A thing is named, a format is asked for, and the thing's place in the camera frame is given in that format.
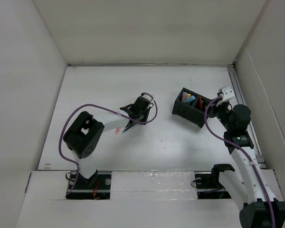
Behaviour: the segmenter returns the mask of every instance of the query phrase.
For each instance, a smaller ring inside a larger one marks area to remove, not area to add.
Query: black container
[[[182,102],[181,98],[183,92],[187,92],[188,94],[194,95],[195,100],[190,103]],[[202,108],[200,108],[200,99],[199,99],[200,97],[201,97]],[[183,88],[174,102],[172,114],[179,115],[197,124],[200,128],[202,128],[203,125],[205,124],[204,113],[210,101],[211,101],[210,99],[204,96],[201,96],[193,91]]]

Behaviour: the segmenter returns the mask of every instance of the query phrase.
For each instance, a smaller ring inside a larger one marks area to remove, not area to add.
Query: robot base
[[[213,181],[210,171],[194,172],[194,175],[199,200],[231,199],[226,189],[220,183]]]
[[[70,175],[70,179],[74,180],[76,174]],[[78,177],[78,180],[76,182],[76,185],[72,192],[68,195],[66,195],[66,198],[68,200],[107,200],[110,199],[110,188],[111,188],[111,172],[98,172],[96,181],[93,185],[88,187],[88,185],[83,181],[82,178]],[[68,183],[67,190],[70,191],[72,187],[72,184]]]

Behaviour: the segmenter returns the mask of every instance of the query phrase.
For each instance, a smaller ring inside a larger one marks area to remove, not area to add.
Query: cable
[[[146,122],[137,121],[137,120],[132,119],[132,118],[130,118],[130,117],[124,115],[124,114],[121,114],[121,113],[119,113],[119,112],[116,112],[116,111],[113,111],[113,110],[111,110],[111,109],[104,108],[104,107],[101,107],[101,106],[98,106],[98,105],[95,105],[95,104],[84,104],[84,105],[78,107],[77,109],[75,109],[75,110],[71,113],[71,115],[68,117],[68,119],[66,120],[65,125],[64,125],[63,128],[62,128],[62,131],[61,131],[61,134],[60,134],[60,137],[59,137],[59,143],[58,143],[58,151],[59,151],[60,156],[61,156],[64,160],[66,160],[66,161],[68,161],[68,162],[71,162],[71,163],[74,163],[74,164],[77,166],[77,173],[76,173],[76,177],[75,177],[75,180],[74,180],[74,184],[73,184],[73,186],[71,187],[70,191],[69,191],[66,195],[70,194],[70,193],[72,192],[72,190],[74,189],[75,184],[76,184],[77,179],[78,179],[78,176],[79,176],[79,170],[80,170],[79,164],[78,164],[76,161],[74,161],[74,160],[72,160],[72,159],[69,159],[69,158],[67,158],[66,156],[64,156],[63,153],[62,153],[62,149],[61,149],[62,140],[63,140],[63,135],[64,135],[64,133],[65,133],[65,131],[66,131],[66,128],[67,128],[67,125],[68,125],[68,123],[71,121],[72,117],[73,117],[80,109],[90,106],[90,107],[95,107],[95,108],[99,108],[99,109],[105,110],[105,111],[107,111],[107,112],[110,112],[110,113],[113,113],[113,114],[116,114],[116,115],[120,115],[120,116],[122,116],[123,118],[126,118],[126,119],[128,119],[128,120],[131,120],[131,121],[133,121],[134,123],[137,123],[137,124],[148,124],[148,123],[151,123],[153,120],[155,120],[155,118],[157,117],[158,107],[157,107],[156,101],[154,100],[154,98],[153,98],[153,96],[152,96],[151,94],[149,94],[149,93],[142,93],[142,94],[143,94],[143,95],[148,95],[148,96],[152,99],[152,101],[154,102],[154,105],[155,105],[155,115],[154,115],[154,117],[153,117],[151,120],[146,121]]]
[[[219,192],[219,191],[221,191],[223,189],[225,189],[225,188],[223,187],[223,188],[220,188],[220,189],[214,189],[214,190],[210,190],[210,191],[203,191],[203,193],[214,193],[214,192]]]
[[[99,184],[100,184],[100,181],[97,181],[96,187],[95,187],[94,190],[93,190],[93,197],[94,197],[93,199],[94,199],[94,200],[95,200],[95,197],[96,197],[98,188],[99,188]]]
[[[259,174],[258,171],[257,171],[256,165],[253,163],[252,158],[251,158],[251,157],[249,156],[249,154],[248,154],[243,148],[241,148],[239,145],[237,145],[237,144],[235,144],[235,143],[233,143],[233,142],[231,142],[231,141],[229,141],[229,140],[227,140],[227,139],[223,139],[223,138],[219,137],[218,135],[216,135],[216,134],[209,128],[209,125],[208,125],[208,123],[207,123],[207,114],[208,114],[209,107],[211,107],[211,105],[212,105],[214,102],[216,102],[217,100],[219,100],[219,99],[221,99],[220,96],[214,98],[214,99],[209,103],[209,105],[207,105],[207,108],[206,108],[205,114],[204,114],[204,121],[205,121],[206,127],[207,127],[208,131],[209,131],[214,137],[216,137],[216,138],[218,138],[218,139],[220,139],[220,140],[222,140],[222,141],[224,141],[224,142],[226,142],[226,143],[228,143],[228,144],[230,144],[230,145],[236,147],[237,149],[239,149],[240,151],[242,151],[242,153],[247,157],[247,159],[249,160],[249,162],[252,162],[252,164],[253,164],[253,165],[252,165],[252,169],[253,169],[253,171],[255,172],[256,178],[257,178],[259,184],[261,185],[261,188],[262,188],[262,190],[263,190],[263,192],[264,192],[264,194],[265,194],[266,200],[267,200],[268,205],[269,205],[272,228],[275,228],[275,227],[276,227],[275,214],[274,214],[274,210],[273,210],[273,207],[272,207],[272,204],[271,204],[271,201],[270,201],[270,197],[269,197],[268,192],[267,192],[267,190],[266,190],[266,187],[265,187],[265,185],[264,185],[264,183],[263,183],[263,181],[262,181],[262,178],[261,178],[260,174]]]
[[[67,172],[67,173],[66,173],[66,179],[67,179],[68,181],[72,181],[71,175],[72,175],[72,173],[70,173],[70,172]]]
[[[196,186],[193,185],[194,182],[195,182],[195,180],[192,181],[191,186],[194,187],[194,188],[196,188]]]

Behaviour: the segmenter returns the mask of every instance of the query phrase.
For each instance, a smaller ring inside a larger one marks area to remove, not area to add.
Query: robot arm
[[[248,107],[239,104],[229,110],[229,100],[234,97],[230,86],[219,90],[221,97],[210,108],[209,117],[217,117],[226,128],[225,145],[236,162],[244,183],[242,183],[229,164],[217,164],[211,171],[214,182],[219,182],[226,188],[240,211],[240,222],[244,228],[281,228],[285,220],[285,202],[279,202],[269,188],[257,163],[253,143],[247,132],[250,123]],[[230,143],[245,148],[245,153]],[[273,208],[275,224],[272,224],[271,213],[267,199]]]
[[[94,165],[92,153],[101,134],[120,127],[132,127],[136,124],[132,120],[146,122],[152,107],[152,99],[142,94],[134,104],[120,108],[121,110],[117,115],[113,113],[91,115],[86,111],[79,114],[64,134],[63,140],[73,152],[80,167],[79,178],[87,187],[93,186],[97,180],[98,172]]]

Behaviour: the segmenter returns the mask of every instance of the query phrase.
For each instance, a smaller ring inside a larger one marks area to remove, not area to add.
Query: white table surface
[[[278,200],[283,200],[272,170],[262,170]],[[231,199],[196,199],[193,174],[177,171],[113,172],[115,200],[67,200],[66,171],[32,173],[17,228],[240,228]],[[178,198],[163,192],[178,191]],[[184,200],[181,195],[190,199]]]
[[[231,82],[225,67],[68,67],[38,169],[76,169],[74,164],[59,156],[58,139],[66,119],[77,107],[93,103],[118,110],[133,103],[141,92],[154,95],[159,108],[156,120],[145,126],[135,126],[118,136],[113,131],[103,133],[94,151],[98,170],[205,171],[217,163],[230,163],[235,167],[224,143],[213,137],[206,127],[200,129],[171,114],[174,101],[183,87],[214,98],[218,89],[229,85]],[[236,99],[232,99],[231,104],[235,105]],[[95,108],[86,110],[91,114],[104,113]],[[149,119],[154,111],[155,108],[151,110]],[[225,132],[217,119],[209,119],[209,125],[218,135]],[[73,158],[64,142],[62,150],[67,157]]]

